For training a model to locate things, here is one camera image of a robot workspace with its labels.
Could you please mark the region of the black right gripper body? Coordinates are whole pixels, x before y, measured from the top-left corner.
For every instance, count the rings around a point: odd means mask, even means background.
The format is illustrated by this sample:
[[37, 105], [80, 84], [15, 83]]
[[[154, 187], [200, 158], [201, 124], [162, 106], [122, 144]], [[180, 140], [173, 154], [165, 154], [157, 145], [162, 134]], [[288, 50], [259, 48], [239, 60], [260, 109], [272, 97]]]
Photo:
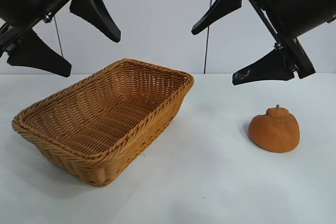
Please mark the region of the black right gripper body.
[[335, 20], [335, 0], [249, 0], [276, 40], [274, 49], [287, 52], [293, 73], [305, 78], [314, 66], [298, 37]]

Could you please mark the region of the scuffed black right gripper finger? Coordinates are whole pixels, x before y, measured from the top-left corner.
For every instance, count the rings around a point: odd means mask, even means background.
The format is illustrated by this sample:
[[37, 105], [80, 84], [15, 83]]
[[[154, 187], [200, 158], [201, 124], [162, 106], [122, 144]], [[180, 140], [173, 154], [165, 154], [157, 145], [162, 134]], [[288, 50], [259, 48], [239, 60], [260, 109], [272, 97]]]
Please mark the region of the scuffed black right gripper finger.
[[294, 77], [287, 61], [287, 52], [283, 49], [274, 49], [258, 61], [235, 72], [232, 83], [236, 86], [265, 80], [288, 81]]

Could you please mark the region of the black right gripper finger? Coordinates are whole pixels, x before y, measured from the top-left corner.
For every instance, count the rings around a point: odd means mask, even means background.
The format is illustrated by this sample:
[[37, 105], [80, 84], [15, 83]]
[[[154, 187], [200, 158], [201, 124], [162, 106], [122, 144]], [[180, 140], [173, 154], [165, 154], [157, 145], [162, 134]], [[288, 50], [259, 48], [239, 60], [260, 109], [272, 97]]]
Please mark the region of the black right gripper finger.
[[242, 0], [215, 0], [209, 10], [192, 27], [191, 33], [197, 35], [222, 17], [241, 8]]

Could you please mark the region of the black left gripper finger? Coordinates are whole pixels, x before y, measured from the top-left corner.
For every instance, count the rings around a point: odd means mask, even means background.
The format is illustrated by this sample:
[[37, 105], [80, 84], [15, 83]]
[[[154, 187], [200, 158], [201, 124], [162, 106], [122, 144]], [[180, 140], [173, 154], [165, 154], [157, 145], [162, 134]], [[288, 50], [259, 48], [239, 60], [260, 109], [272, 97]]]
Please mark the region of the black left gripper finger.
[[7, 63], [11, 66], [40, 69], [69, 77], [71, 64], [54, 52], [30, 29], [6, 48]]
[[69, 10], [95, 26], [113, 42], [121, 40], [121, 31], [110, 16], [103, 0], [72, 0]]

